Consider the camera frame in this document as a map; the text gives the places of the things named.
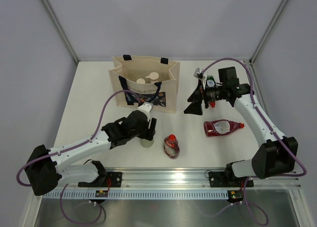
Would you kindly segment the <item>pale green bottle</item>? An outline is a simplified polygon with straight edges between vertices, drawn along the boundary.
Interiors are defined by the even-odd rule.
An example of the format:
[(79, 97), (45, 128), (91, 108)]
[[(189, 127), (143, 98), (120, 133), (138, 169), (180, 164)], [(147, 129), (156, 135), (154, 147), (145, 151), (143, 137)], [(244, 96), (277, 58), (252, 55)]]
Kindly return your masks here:
[(151, 72), (149, 75), (145, 77), (146, 83), (156, 83), (159, 82), (159, 74), (157, 72)]
[(148, 136), (148, 137), (145, 137), (144, 139), (141, 139), (140, 144), (144, 148), (149, 148), (149, 147), (153, 146), (153, 144), (154, 144), (153, 136)]

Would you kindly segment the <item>green dish soap bottle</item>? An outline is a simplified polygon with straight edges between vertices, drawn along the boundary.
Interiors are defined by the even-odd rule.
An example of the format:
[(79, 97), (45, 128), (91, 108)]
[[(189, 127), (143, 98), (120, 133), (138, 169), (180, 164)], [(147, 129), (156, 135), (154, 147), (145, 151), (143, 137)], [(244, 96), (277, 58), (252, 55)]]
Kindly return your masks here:
[(214, 80), (214, 77), (212, 75), (208, 75), (206, 77), (203, 88), (205, 89), (206, 86), (208, 86), (208, 87), (216, 87), (217, 86), (217, 84)]

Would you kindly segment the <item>red soap bottle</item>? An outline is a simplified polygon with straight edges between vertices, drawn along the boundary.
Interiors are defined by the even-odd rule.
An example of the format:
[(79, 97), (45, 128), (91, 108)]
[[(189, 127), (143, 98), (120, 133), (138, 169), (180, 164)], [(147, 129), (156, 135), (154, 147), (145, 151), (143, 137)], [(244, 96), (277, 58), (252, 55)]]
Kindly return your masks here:
[(163, 143), (164, 153), (171, 159), (176, 159), (179, 156), (180, 148), (178, 140), (174, 134), (171, 134), (164, 139)]
[(206, 137), (225, 136), (239, 129), (243, 129), (244, 127), (245, 125), (243, 123), (226, 119), (204, 122), (204, 131)]

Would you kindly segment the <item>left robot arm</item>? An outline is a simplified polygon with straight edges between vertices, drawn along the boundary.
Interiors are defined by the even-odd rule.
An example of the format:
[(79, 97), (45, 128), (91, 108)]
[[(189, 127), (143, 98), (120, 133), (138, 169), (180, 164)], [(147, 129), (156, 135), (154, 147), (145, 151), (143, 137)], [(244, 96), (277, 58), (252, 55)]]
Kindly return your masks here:
[(135, 110), (128, 117), (103, 126), (92, 139), (50, 149), (45, 145), (36, 147), (24, 168), (34, 195), (45, 195), (65, 184), (104, 185), (107, 172), (101, 162), (92, 161), (85, 165), (76, 162), (125, 145), (135, 137), (152, 141), (156, 123), (156, 118), (148, 118), (143, 111)]

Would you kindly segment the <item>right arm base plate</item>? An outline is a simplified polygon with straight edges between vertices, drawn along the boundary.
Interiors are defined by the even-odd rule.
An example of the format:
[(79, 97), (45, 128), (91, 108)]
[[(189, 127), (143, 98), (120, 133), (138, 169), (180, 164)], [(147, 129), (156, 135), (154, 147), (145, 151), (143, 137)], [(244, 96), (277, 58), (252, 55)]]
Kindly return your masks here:
[(210, 187), (234, 187), (241, 188), (244, 187), (244, 183), (246, 181), (246, 177), (234, 177), (231, 173), (227, 173), (225, 171), (211, 171), (208, 170), (206, 172), (208, 175), (208, 180), (210, 183)]

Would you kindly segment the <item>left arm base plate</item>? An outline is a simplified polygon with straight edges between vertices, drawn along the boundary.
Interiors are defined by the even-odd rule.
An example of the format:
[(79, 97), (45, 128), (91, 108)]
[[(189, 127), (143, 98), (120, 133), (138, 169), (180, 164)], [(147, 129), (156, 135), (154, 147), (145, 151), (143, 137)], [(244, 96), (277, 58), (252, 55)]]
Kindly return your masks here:
[(110, 188), (121, 187), (122, 175), (123, 173), (119, 171), (108, 171), (105, 180), (98, 186), (98, 188), (108, 188), (108, 184), (110, 184)]

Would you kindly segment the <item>aluminium mounting rail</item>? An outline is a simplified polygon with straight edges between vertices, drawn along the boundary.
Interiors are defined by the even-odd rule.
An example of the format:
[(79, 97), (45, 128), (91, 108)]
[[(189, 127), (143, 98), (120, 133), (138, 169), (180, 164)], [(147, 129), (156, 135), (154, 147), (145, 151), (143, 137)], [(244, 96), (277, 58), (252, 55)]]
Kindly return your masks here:
[[(114, 169), (110, 171), (122, 172), (121, 189), (168, 189), (168, 188), (212, 188), (206, 172), (200, 169), (175, 170), (141, 170)], [(259, 179), (253, 177), (247, 183), (248, 188), (259, 189), (300, 189), (301, 183), (296, 177), (271, 177)], [(239, 189), (234, 187), (216, 187), (215, 189)]]

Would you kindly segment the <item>small beige bottle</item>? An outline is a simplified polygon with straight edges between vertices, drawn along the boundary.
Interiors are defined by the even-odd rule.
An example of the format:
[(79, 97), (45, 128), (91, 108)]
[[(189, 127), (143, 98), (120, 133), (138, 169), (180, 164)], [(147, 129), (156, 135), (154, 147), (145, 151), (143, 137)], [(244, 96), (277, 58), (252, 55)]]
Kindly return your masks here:
[(139, 78), (139, 79), (137, 79), (137, 81), (136, 81), (138, 84), (145, 84), (146, 82), (145, 82), (145, 80), (143, 79), (143, 78)]

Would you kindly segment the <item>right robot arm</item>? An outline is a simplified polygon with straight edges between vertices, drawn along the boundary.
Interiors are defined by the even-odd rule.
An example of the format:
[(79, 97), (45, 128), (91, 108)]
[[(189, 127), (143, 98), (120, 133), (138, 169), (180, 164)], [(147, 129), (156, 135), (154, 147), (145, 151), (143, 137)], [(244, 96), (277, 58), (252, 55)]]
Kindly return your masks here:
[(194, 77), (198, 85), (188, 98), (185, 114), (202, 115), (203, 109), (214, 107), (217, 101), (225, 100), (243, 117), (259, 146), (249, 160), (236, 161), (227, 165), (224, 180), (235, 186), (245, 177), (265, 179), (291, 172), (295, 165), (298, 142), (286, 137), (274, 126), (258, 103), (257, 97), (247, 83), (241, 84), (235, 67), (218, 70), (220, 84), (203, 75), (197, 68)]

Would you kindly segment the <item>beige canvas tote bag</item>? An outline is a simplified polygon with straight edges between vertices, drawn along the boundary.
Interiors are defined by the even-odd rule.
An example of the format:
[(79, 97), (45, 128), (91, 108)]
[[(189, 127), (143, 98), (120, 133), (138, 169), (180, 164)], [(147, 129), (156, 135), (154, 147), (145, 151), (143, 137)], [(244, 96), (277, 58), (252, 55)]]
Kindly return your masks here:
[[(133, 108), (141, 101), (153, 104), (153, 110), (157, 112), (176, 112), (180, 62), (164, 57), (131, 55), (113, 57), (112, 61), (114, 69), (109, 71), (109, 77), (113, 91), (125, 91), (115, 96), (118, 106)], [(139, 78), (145, 80), (151, 72), (159, 74), (159, 82), (136, 82)]]

